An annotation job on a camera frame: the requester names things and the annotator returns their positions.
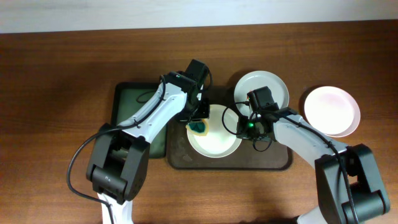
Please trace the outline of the green and yellow sponge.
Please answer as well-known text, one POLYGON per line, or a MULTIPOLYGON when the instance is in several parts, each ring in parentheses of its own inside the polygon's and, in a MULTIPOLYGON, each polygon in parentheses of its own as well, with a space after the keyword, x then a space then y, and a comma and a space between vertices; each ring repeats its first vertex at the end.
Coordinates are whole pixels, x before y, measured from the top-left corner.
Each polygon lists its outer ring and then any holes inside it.
POLYGON ((209 129, 208 123, 205 119, 189 122, 185 127, 189 133, 196 136, 206 136, 209 129))

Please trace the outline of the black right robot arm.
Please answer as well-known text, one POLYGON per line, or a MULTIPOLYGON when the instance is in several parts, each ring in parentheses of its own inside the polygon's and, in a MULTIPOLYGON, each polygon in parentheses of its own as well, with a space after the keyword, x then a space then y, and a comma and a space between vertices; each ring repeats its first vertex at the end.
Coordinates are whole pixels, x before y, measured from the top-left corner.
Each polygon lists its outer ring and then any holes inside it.
POLYGON ((240 117, 237 130, 252 142, 287 146, 315 169, 318 205, 295 218, 296 223, 364 223, 390 211, 374 154, 364 144, 336 141, 290 108, 240 117))

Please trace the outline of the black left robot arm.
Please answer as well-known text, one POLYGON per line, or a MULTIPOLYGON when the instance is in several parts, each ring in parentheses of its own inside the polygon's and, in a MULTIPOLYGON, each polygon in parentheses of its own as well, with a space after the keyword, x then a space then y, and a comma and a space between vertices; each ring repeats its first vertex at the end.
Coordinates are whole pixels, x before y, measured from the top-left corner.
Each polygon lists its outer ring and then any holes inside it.
POLYGON ((173 118, 201 121, 210 113, 202 99, 211 72, 170 72, 162 75, 153 96, 117 126, 108 123, 86 140, 95 143, 86 178, 98 194, 103 223, 132 223, 132 201, 146 179, 150 144, 173 118))

